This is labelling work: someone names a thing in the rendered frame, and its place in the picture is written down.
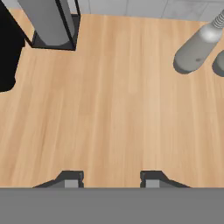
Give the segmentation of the grey rounded shaker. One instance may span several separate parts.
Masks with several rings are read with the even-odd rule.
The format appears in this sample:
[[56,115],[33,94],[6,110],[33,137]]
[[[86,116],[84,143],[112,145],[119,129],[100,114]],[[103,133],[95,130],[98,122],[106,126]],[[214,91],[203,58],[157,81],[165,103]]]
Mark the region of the grey rounded shaker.
[[218,53],[213,62],[212,69],[217,75],[224,77],[224,50]]

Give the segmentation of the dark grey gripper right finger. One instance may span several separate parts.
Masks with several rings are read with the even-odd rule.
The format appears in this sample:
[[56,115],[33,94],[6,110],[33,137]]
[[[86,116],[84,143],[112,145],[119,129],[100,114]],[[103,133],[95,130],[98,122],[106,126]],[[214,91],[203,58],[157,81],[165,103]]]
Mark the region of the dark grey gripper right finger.
[[167,178],[162,171],[140,171],[141,188],[163,188],[177,187],[187,188],[187,185],[181,184],[175,180]]

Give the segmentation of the grey shaker with ribbed top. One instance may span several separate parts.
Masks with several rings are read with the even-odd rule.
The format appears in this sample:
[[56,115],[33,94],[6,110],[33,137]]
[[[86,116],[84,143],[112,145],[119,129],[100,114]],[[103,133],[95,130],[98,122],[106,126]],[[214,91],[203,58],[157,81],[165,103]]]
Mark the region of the grey shaker with ribbed top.
[[180,74],[198,70],[221,40],[224,10],[215,19],[202,25],[175,53],[173,66]]

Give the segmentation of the black appliance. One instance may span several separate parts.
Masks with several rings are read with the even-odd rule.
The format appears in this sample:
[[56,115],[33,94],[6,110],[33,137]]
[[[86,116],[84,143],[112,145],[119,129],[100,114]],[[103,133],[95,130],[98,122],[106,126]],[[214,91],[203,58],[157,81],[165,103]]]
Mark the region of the black appliance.
[[0,0],[0,92],[13,89],[25,39],[11,14]]

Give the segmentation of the grey roll in black stand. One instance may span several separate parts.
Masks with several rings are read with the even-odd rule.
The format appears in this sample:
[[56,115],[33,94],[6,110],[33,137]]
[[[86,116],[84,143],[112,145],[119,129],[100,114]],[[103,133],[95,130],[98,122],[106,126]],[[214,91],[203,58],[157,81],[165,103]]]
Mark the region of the grey roll in black stand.
[[78,0],[72,14],[67,0],[17,0],[34,28],[31,48],[75,51],[81,21]]

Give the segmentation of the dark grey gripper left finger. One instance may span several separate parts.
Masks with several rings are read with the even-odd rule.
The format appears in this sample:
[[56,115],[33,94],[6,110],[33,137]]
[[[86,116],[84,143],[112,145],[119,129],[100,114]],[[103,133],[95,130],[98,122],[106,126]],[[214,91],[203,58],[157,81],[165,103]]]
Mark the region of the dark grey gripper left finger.
[[36,188],[83,188],[83,179],[84,171],[62,171],[56,179],[36,185]]

